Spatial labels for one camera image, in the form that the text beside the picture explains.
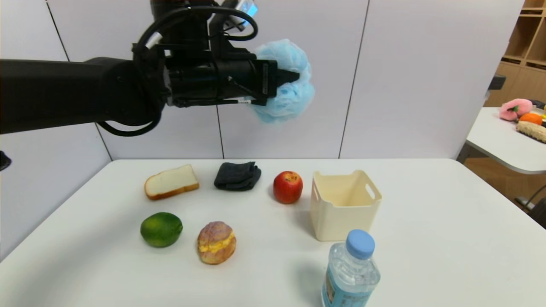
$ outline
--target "floor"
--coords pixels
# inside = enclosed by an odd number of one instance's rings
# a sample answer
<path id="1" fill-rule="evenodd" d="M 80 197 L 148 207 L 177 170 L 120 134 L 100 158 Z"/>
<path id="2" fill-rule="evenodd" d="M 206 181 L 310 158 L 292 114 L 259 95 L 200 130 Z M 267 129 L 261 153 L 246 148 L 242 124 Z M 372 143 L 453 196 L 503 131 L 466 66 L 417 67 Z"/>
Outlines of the floor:
<path id="1" fill-rule="evenodd" d="M 515 201 L 516 197 L 530 198 L 540 187 L 546 185 L 546 175 L 520 174 L 492 158 L 468 158 L 465 166 L 520 208 Z M 546 197 L 546 189 L 533 202 L 536 204 L 543 197 Z"/>

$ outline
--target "blue bottle cap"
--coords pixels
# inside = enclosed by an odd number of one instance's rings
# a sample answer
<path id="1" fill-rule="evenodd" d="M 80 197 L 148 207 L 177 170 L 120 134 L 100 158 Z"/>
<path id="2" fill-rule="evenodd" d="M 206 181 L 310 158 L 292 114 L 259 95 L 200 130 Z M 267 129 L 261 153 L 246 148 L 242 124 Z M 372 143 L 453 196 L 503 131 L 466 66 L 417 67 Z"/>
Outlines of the blue bottle cap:
<path id="1" fill-rule="evenodd" d="M 351 256 L 362 260 L 370 258 L 375 250 L 375 241 L 372 236 L 360 229 L 349 232 L 345 245 Z"/>

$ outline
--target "bottle label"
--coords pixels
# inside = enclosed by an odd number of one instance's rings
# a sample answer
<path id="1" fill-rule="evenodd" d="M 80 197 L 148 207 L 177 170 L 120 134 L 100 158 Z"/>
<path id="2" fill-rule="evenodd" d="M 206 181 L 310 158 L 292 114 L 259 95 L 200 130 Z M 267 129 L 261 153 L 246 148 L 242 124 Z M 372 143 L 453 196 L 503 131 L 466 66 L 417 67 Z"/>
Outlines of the bottle label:
<path id="1" fill-rule="evenodd" d="M 368 302 L 371 292 L 352 293 L 343 291 L 336 284 L 330 266 L 326 270 L 326 279 L 322 286 L 322 301 L 325 307 L 363 307 Z"/>

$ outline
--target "white table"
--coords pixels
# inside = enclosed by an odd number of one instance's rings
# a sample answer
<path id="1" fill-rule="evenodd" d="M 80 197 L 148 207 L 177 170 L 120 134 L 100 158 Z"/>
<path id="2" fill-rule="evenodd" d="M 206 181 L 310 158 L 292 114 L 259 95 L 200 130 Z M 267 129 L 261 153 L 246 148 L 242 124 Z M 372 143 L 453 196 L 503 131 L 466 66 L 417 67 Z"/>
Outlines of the white table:
<path id="1" fill-rule="evenodd" d="M 482 108 L 466 142 L 516 172 L 546 173 L 546 144 L 516 132 L 515 125 L 499 119 L 498 108 Z"/>
<path id="2" fill-rule="evenodd" d="M 150 175 L 188 162 L 198 190 L 145 197 Z M 363 169 L 383 194 L 371 230 L 382 280 L 368 307 L 544 307 L 546 231 L 456 161 L 257 160 L 262 178 L 248 192 L 213 187 L 222 162 L 110 163 L 0 263 L 0 306 L 320 307 L 331 243 L 315 240 L 310 226 L 312 172 Z M 271 198 L 283 170 L 304 178 L 297 205 Z M 139 233 L 159 211 L 184 225 L 164 249 Z M 195 240 L 216 220 L 234 228 L 238 245 L 209 266 Z"/>

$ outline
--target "beige plastic basket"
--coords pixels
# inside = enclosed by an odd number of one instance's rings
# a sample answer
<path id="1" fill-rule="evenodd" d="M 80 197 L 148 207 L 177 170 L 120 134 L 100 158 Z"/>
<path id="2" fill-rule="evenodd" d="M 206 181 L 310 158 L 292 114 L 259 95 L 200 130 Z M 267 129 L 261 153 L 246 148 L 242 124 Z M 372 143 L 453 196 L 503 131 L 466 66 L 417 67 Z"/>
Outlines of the beige plastic basket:
<path id="1" fill-rule="evenodd" d="M 381 203 L 381 193 L 368 175 L 313 174 L 311 221 L 319 241 L 343 241 L 349 231 L 370 231 Z"/>

